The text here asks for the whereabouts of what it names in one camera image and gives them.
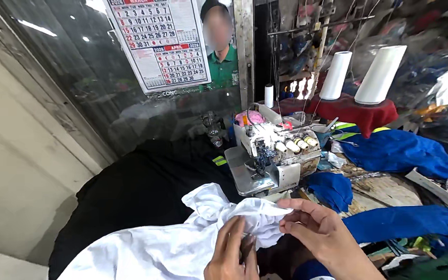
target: white wall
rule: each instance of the white wall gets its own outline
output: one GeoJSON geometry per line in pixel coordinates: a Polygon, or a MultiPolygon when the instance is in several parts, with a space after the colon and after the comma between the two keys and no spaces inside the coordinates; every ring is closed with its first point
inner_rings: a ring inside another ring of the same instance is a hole
{"type": "Polygon", "coordinates": [[[1,253],[47,264],[75,192],[101,170],[63,139],[71,137],[0,64],[1,253]]]}
{"type": "Polygon", "coordinates": [[[0,280],[45,280],[48,268],[0,254],[0,280]]]}

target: calendar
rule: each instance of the calendar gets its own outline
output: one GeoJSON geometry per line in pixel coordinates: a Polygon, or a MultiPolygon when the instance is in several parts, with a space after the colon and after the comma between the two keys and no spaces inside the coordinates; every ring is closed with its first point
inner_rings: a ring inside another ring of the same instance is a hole
{"type": "Polygon", "coordinates": [[[145,93],[210,83],[195,0],[103,0],[145,93]]]}

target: green shirt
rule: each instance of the green shirt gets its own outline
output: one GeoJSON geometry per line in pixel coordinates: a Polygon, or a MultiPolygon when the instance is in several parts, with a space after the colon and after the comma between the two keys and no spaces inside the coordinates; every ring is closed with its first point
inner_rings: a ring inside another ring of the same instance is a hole
{"type": "Polygon", "coordinates": [[[213,88],[228,88],[238,85],[238,52],[229,44],[229,50],[222,62],[219,61],[215,52],[207,56],[208,68],[212,82],[209,86],[213,88]]]}

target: yellow reflective tape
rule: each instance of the yellow reflective tape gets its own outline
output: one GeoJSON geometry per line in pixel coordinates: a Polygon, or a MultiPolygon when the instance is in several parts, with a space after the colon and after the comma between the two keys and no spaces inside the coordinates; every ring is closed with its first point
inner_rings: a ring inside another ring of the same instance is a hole
{"type": "Polygon", "coordinates": [[[227,160],[221,160],[220,162],[216,162],[215,164],[217,166],[221,166],[221,165],[226,164],[226,163],[227,163],[227,160]]]}
{"type": "Polygon", "coordinates": [[[334,124],[334,128],[336,128],[337,130],[351,128],[351,127],[354,127],[354,126],[356,126],[356,124],[343,123],[343,122],[336,122],[334,124]]]}
{"type": "Polygon", "coordinates": [[[385,128],[385,127],[377,128],[377,129],[373,130],[373,132],[378,132],[378,131],[383,131],[383,130],[390,130],[390,129],[389,128],[385,128]]]}
{"type": "Polygon", "coordinates": [[[423,251],[432,251],[428,240],[424,239],[423,237],[416,238],[413,247],[419,248],[423,251]]]}
{"type": "MultiPolygon", "coordinates": [[[[390,129],[389,129],[389,128],[377,128],[377,129],[373,130],[373,132],[379,132],[379,131],[383,131],[383,130],[390,130],[390,129]]],[[[333,138],[334,138],[335,140],[343,140],[343,139],[352,137],[352,136],[357,135],[357,134],[360,134],[360,133],[343,132],[343,133],[341,133],[341,134],[335,134],[335,135],[333,135],[333,138]]]]}
{"type": "Polygon", "coordinates": [[[218,156],[218,157],[212,159],[212,161],[217,162],[219,159],[223,159],[223,158],[224,158],[223,156],[218,156]]]}
{"type": "Polygon", "coordinates": [[[343,140],[343,139],[352,137],[352,136],[357,135],[357,134],[360,134],[360,133],[355,133],[355,132],[343,132],[342,134],[339,134],[339,135],[341,135],[340,137],[334,137],[334,139],[335,139],[335,140],[343,140]]]}

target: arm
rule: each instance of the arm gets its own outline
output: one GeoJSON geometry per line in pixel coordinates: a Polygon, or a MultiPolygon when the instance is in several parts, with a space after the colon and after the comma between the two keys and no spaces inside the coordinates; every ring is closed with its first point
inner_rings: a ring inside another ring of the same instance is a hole
{"type": "Polygon", "coordinates": [[[300,240],[335,279],[384,279],[333,210],[301,198],[278,205],[295,209],[279,222],[279,230],[300,240]]]}

